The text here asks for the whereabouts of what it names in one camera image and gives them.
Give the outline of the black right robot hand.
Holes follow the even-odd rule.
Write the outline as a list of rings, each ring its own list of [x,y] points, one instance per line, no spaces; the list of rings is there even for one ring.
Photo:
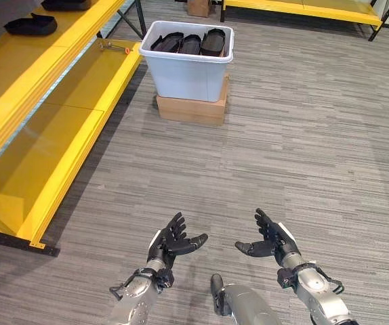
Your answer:
[[[254,217],[263,240],[257,242],[236,241],[234,246],[240,252],[250,257],[273,256],[280,266],[283,266],[283,260],[287,255],[300,255],[298,246],[291,236],[278,223],[272,221],[261,208],[255,210]]]

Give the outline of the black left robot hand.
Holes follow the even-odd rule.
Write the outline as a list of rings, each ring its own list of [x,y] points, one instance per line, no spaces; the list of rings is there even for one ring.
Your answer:
[[[207,242],[207,234],[187,238],[185,229],[185,218],[178,212],[152,239],[147,262],[158,259],[171,269],[177,256],[193,253]]]

